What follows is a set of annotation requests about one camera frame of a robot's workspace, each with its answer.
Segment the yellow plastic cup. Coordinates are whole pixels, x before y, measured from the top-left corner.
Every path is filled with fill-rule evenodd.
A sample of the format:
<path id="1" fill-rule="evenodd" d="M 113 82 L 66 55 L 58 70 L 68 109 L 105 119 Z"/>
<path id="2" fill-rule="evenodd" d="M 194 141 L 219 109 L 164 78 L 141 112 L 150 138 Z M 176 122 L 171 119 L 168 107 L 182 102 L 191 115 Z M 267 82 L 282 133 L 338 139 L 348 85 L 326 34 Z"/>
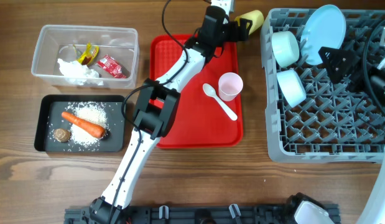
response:
<path id="1" fill-rule="evenodd" d="M 249 35 L 251 35 L 263 25 L 264 16 L 261 11 L 253 10 L 251 12 L 237 16 L 235 21 L 239 26 L 246 28 L 249 32 Z"/>

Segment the light blue plate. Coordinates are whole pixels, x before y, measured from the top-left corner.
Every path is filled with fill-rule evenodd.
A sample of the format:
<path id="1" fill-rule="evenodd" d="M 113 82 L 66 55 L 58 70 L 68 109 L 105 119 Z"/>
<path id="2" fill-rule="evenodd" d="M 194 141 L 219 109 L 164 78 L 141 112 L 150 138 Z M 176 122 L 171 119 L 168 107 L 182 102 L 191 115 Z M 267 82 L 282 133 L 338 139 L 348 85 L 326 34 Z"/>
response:
<path id="1" fill-rule="evenodd" d="M 318 51 L 322 47 L 339 49 L 346 34 L 346 19 L 335 5 L 318 8 L 306 22 L 301 34 L 302 56 L 309 65 L 319 65 L 322 59 Z"/>

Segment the mint green bowl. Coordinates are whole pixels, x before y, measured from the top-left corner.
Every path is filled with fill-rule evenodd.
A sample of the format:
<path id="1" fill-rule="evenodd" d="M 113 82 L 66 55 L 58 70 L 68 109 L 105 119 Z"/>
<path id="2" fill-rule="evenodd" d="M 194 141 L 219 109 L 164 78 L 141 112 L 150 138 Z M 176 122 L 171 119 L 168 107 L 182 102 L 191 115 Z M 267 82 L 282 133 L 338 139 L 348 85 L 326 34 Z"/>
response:
<path id="1" fill-rule="evenodd" d="M 299 45 L 295 35 L 290 31 L 275 32 L 271 37 L 272 51 L 280 67 L 286 68 L 298 61 Z"/>

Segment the pink plastic cup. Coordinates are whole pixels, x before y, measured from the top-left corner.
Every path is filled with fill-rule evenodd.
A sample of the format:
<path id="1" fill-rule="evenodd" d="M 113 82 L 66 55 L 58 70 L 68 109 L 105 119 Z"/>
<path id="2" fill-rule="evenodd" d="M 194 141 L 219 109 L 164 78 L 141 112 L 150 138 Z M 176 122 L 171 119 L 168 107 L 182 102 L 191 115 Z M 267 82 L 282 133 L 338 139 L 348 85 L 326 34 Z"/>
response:
<path id="1" fill-rule="evenodd" d="M 218 80 L 218 94 L 223 101 L 232 101 L 243 89 L 243 80 L 233 72 L 224 73 Z"/>

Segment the light blue bowl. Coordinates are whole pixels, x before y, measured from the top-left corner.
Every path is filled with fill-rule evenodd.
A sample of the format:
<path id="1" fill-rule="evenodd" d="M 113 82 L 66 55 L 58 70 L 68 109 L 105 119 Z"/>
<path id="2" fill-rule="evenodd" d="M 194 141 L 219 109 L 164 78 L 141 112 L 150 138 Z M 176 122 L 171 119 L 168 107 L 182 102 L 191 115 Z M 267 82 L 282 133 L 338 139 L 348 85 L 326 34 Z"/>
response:
<path id="1" fill-rule="evenodd" d="M 306 99 L 305 88 L 296 71 L 286 70 L 277 73 L 277 81 L 291 108 L 296 107 Z"/>

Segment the white plastic spoon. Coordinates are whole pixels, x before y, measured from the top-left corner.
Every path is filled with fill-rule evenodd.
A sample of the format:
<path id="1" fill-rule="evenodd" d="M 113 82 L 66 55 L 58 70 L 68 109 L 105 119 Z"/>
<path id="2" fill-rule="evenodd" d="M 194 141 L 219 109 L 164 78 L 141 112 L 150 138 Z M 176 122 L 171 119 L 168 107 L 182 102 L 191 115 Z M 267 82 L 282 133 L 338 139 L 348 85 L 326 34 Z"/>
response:
<path id="1" fill-rule="evenodd" d="M 212 97 L 216 100 L 216 102 L 220 105 L 220 107 L 232 121 L 236 121 L 238 119 L 237 114 L 219 98 L 219 96 L 216 94 L 215 89 L 211 85 L 209 85 L 208 83 L 204 83 L 203 91 L 207 96 Z"/>

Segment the red snack wrapper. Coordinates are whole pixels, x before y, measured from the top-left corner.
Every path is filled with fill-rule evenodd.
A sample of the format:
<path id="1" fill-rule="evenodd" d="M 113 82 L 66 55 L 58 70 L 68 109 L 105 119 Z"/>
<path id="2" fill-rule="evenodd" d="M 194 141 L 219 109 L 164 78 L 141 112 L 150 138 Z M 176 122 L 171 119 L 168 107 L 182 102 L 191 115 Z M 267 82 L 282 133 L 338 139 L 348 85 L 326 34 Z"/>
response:
<path id="1" fill-rule="evenodd" d="M 105 55 L 96 64 L 114 78 L 126 78 L 123 66 L 109 55 Z"/>

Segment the yellow silver foil wrapper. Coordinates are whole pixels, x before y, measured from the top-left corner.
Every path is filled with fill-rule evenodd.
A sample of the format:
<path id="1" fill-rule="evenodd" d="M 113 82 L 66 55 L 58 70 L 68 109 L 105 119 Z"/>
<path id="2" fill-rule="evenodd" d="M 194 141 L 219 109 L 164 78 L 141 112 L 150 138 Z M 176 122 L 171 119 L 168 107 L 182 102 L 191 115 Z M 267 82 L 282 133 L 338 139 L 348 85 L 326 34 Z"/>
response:
<path id="1" fill-rule="evenodd" d="M 98 55 L 100 49 L 97 45 L 92 45 L 90 42 L 87 43 L 84 52 L 79 50 L 76 45 L 72 45 L 72 47 L 77 55 L 76 61 L 81 65 L 90 65 Z"/>

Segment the white napkin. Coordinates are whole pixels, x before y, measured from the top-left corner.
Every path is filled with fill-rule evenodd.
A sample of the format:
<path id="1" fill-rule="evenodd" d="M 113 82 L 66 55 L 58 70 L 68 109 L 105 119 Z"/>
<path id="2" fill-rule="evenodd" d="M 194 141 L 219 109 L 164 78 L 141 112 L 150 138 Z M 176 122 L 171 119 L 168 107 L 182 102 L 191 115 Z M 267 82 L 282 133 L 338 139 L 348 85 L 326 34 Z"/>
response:
<path id="1" fill-rule="evenodd" d="M 60 58 L 57 59 L 60 73 L 66 81 L 73 85 L 84 85 L 90 78 L 99 78 L 97 71 L 80 64 L 78 61 L 66 62 Z"/>

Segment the pile of white rice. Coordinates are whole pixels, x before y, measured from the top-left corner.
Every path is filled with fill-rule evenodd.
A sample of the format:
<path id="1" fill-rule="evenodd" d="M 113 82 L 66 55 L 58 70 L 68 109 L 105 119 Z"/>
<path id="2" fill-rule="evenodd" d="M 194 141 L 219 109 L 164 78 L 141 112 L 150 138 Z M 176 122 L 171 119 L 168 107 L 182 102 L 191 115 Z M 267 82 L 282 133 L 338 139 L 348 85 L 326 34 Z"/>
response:
<path id="1" fill-rule="evenodd" d="M 62 112 L 69 112 L 81 119 L 108 128 L 108 116 L 104 106 L 95 102 L 55 102 L 50 108 L 49 121 L 47 124 L 47 144 L 59 146 L 64 152 L 87 152 L 98 151 L 100 140 L 89 135 L 86 131 L 62 118 Z M 68 142 L 59 142 L 54 136 L 55 129 L 62 128 L 70 132 L 71 138 Z"/>

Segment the orange carrot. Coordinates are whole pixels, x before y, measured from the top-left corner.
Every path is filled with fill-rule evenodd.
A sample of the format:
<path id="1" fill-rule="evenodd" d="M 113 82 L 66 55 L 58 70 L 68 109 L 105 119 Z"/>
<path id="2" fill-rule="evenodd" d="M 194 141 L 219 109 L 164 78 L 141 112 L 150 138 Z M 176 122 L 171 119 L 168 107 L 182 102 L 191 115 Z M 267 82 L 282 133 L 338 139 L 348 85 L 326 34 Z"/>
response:
<path id="1" fill-rule="evenodd" d="M 69 112 L 66 112 L 66 111 L 62 112 L 62 118 L 66 119 L 67 121 L 74 124 L 75 126 L 78 126 L 82 130 L 86 131 L 89 135 L 93 136 L 94 138 L 100 139 L 104 137 L 106 134 L 106 130 L 102 126 L 99 126 L 97 124 L 81 119 Z"/>

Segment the brown food lump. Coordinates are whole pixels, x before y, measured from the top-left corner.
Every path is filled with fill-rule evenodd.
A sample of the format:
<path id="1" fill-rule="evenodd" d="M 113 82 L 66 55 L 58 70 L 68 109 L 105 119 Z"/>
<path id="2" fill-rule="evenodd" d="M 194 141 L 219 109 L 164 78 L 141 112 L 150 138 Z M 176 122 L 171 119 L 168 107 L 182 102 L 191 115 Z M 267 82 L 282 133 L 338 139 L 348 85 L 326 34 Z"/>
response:
<path id="1" fill-rule="evenodd" d="M 68 142 L 71 138 L 70 132 L 62 128 L 55 129 L 53 136 L 59 142 Z"/>

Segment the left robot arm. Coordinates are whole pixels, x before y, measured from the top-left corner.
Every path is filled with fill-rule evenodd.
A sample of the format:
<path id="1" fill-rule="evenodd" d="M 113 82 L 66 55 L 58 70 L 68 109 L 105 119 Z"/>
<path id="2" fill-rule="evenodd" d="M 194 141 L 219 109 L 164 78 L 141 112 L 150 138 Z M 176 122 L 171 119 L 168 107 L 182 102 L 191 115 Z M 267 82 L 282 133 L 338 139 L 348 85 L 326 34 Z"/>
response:
<path id="1" fill-rule="evenodd" d="M 181 91 L 216 56 L 218 47 L 248 39 L 252 21 L 231 21 L 233 11 L 233 1 L 210 1 L 202 26 L 182 44 L 177 62 L 158 79 L 148 78 L 133 90 L 139 96 L 129 119 L 131 139 L 111 183 L 90 205 L 90 222 L 127 222 L 124 212 L 136 182 L 151 151 L 173 126 Z"/>

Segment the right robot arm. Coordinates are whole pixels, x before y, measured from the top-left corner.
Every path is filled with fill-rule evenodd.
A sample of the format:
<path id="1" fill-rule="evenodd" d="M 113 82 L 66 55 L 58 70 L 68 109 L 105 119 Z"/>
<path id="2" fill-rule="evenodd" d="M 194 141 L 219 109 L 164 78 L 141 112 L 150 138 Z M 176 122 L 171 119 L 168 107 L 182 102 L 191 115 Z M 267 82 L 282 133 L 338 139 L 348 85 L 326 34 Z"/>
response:
<path id="1" fill-rule="evenodd" d="M 329 213 L 315 200 L 289 202 L 281 215 L 283 223 L 333 223 Z M 381 168 L 369 199 L 357 220 L 359 223 L 385 223 L 385 144 Z"/>

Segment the grey dishwasher rack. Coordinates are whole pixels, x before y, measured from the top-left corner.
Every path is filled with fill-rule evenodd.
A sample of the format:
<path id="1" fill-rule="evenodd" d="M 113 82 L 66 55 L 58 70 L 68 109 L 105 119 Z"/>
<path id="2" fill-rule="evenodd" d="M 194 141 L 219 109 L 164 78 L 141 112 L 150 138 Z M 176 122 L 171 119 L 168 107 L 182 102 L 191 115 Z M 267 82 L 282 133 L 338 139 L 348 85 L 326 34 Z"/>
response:
<path id="1" fill-rule="evenodd" d="M 277 81 L 281 68 L 272 52 L 273 33 L 290 31 L 300 38 L 312 9 L 271 9 L 261 29 L 261 62 L 265 70 L 265 110 L 269 157 L 283 163 L 383 161 L 385 117 L 363 92 L 353 93 L 349 77 L 333 84 L 322 65 L 302 57 L 291 65 L 306 99 L 291 108 Z"/>

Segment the clear plastic waste bin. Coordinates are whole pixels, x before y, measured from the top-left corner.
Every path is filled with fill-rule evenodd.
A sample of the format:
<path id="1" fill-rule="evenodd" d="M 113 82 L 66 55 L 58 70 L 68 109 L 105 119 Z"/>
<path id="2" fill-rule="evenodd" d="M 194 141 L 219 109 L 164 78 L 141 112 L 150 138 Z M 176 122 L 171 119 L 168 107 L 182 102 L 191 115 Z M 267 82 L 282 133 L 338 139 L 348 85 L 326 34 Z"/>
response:
<path id="1" fill-rule="evenodd" d="M 88 66 L 98 77 L 69 77 L 60 72 L 57 60 L 72 62 L 77 53 L 91 43 L 98 56 Z M 104 56 L 114 58 L 122 66 L 124 78 L 114 78 L 96 63 Z M 102 26 L 46 25 L 40 31 L 34 51 L 31 74 L 55 86 L 133 89 L 137 82 L 139 40 L 136 29 Z"/>

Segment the black food waste tray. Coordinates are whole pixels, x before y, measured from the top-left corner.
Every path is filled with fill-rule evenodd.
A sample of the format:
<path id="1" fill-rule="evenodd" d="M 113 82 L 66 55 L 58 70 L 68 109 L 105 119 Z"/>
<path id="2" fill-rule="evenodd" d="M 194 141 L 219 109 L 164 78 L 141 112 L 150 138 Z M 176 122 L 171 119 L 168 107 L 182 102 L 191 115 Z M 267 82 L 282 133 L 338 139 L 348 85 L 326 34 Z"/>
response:
<path id="1" fill-rule="evenodd" d="M 34 147 L 40 152 L 63 152 L 63 153 L 96 153 L 96 152 L 118 152 L 123 148 L 125 120 L 121 114 L 121 103 L 124 97 L 121 95 L 47 95 L 43 97 L 40 114 L 35 134 Z M 47 124 L 49 121 L 50 108 L 55 102 L 95 102 L 104 106 L 108 116 L 108 128 L 106 135 L 100 139 L 98 151 L 87 152 L 64 152 L 59 146 L 47 144 Z"/>

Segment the red serving tray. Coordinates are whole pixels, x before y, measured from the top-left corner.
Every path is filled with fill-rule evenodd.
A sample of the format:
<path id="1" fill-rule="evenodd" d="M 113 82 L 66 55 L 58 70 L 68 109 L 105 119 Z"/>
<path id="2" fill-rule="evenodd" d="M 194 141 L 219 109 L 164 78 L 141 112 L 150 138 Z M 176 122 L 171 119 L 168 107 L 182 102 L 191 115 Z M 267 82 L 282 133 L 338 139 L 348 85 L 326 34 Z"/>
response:
<path id="1" fill-rule="evenodd" d="M 238 116 L 233 121 L 216 100 L 203 92 L 203 84 L 208 83 L 217 90 L 223 74 L 239 72 L 235 43 L 226 43 L 224 51 L 217 49 L 216 53 L 221 57 L 212 59 L 182 90 L 174 125 L 158 143 L 159 148 L 231 147 L 243 138 L 241 97 L 227 102 Z"/>

